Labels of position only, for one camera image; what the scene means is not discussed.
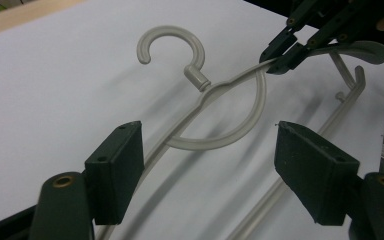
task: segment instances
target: clothes hanger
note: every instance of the clothes hanger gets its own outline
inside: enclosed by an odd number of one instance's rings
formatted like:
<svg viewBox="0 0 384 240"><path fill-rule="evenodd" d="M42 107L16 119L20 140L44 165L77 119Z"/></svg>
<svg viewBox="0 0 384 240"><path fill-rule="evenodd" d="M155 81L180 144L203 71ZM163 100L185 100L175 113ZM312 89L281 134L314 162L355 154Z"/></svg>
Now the clothes hanger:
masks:
<svg viewBox="0 0 384 240"><path fill-rule="evenodd" d="M189 31L175 26L160 26L147 31L139 40L137 46L137 56L139 62L148 64L151 61L149 49L154 40L164 36L173 36L186 41L192 48L193 58L190 64L184 68L184 74L189 81L201 92L197 103L175 123L154 145L151 151L145 157L145 170L137 185L140 187L146 176L157 164L159 159L170 148L183 150L203 151L221 148L232 144L245 136L258 122L263 110L266 99L266 78L265 72L271 67L275 59L265 61L253 66L232 79L211 85L211 82L200 71L205 61L205 51L199 39ZM323 49L316 49L310 56L329 54L335 63L341 76L350 88L350 93L345 96L339 92L336 98L341 101L341 105L332 113L325 124L319 130L319 134L327 137L336 123L348 112L355 103L365 87L364 70L361 66L356 67L354 79L343 62L340 54L359 58L372 64L381 64L384 62L384 46L375 42L355 42L352 44L333 44ZM244 83L252 78L256 79L257 93L252 110L232 131L216 138L209 139L189 139L181 137L183 131L188 125L212 102L227 93L234 87ZM257 205L250 211L244 220L230 234L229 239L246 239L250 233L264 219L266 213L271 209L274 203L282 196L287 189L285 183L279 177L262 197ZM109 239L115 226L103 226L96 234L96 239Z"/></svg>

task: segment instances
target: wooden edge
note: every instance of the wooden edge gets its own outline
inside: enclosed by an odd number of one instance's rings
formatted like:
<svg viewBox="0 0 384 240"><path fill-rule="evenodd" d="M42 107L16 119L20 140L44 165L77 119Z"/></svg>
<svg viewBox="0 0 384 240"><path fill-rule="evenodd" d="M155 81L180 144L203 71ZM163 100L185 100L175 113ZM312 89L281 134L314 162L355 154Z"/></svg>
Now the wooden edge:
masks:
<svg viewBox="0 0 384 240"><path fill-rule="evenodd" d="M38 0L0 12L0 32L69 8L85 0Z"/></svg>

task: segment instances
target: white surface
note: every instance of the white surface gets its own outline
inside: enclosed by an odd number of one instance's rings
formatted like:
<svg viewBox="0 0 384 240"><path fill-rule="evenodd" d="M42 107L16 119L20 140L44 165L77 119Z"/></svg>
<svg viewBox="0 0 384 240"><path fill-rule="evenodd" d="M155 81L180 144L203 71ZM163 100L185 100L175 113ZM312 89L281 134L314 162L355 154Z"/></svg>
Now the white surface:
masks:
<svg viewBox="0 0 384 240"><path fill-rule="evenodd" d="M239 0L90 0L0 33L0 219L36 203L41 184L83 162L118 125L142 120L144 150L192 106L198 91L182 75L189 46L157 40L147 66L136 43L148 29L177 25L206 50L214 83L255 65L285 18ZM314 30L305 29L300 36ZM366 69L367 87L332 141L378 167L384 130L384 64ZM134 196L114 239L225 239L275 179L279 120L317 130L347 89L327 56L268 76L263 117L239 142L207 152L169 150ZM252 106L254 81L205 110L183 136L227 132ZM347 239L321 227L290 192L253 239Z"/></svg>

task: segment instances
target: plastic hanger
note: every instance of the plastic hanger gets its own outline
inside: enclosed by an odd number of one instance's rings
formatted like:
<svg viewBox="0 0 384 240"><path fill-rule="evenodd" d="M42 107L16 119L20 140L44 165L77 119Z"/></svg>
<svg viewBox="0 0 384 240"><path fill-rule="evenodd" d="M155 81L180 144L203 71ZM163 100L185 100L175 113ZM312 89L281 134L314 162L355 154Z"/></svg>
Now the plastic hanger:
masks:
<svg viewBox="0 0 384 240"><path fill-rule="evenodd" d="M151 56L149 54L150 46L154 40L163 36L178 37L191 46L193 58L191 63L184 68L184 74L202 93L198 98L197 103L176 124L174 124L162 138L160 138L157 144L155 144L147 154L145 157L145 170L139 180L136 190L170 147L193 151L209 150L227 146L245 136L258 122L263 112L266 99L266 79L264 74L275 60L271 59L251 67L231 80L211 85L211 82L200 71L205 61L204 47L196 36L179 27L161 26L147 31L138 42L137 56L139 62L148 64L151 61ZM331 45L327 48L314 50L310 56L321 54L330 54L336 67L341 73L341 76L344 78L345 83L351 89L351 92L346 97L343 93L337 94L337 99L341 101L341 105L335 110L319 131L322 136L326 136L330 133L334 124L346 114L365 87L363 68L360 66L356 68L356 80L354 80L339 54L346 54L373 64L380 64L384 62L384 46L374 42ZM254 77L256 79L257 93L252 110L246 119L235 129L217 138L188 139L181 137L181 134L187 126L207 106L229 90ZM258 226L259 222L264 219L265 213L267 213L286 189L286 185L279 178L266 195L263 196L260 202L251 210L250 214L248 214L241 224L232 232L229 239L245 239L243 236L248 236L248 233L250 231L252 232L252 230ZM115 226L101 227L97 232L96 239L109 239L114 228Z"/></svg>

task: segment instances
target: hanger hook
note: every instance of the hanger hook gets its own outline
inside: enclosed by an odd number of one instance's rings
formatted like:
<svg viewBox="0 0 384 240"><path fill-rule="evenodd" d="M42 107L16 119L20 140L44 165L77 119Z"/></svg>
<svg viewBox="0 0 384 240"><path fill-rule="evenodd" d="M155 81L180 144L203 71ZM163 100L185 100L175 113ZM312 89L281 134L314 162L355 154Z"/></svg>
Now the hanger hook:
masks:
<svg viewBox="0 0 384 240"><path fill-rule="evenodd" d="M204 47L195 35L183 28L176 26L160 26L147 31L138 42L136 51L139 62L142 64L151 62L151 55L149 53L151 43L157 38L164 36L180 38L187 42L192 48L193 58L191 63L185 67L184 73L199 91L204 91L205 88L211 84L200 71L205 61Z"/></svg>

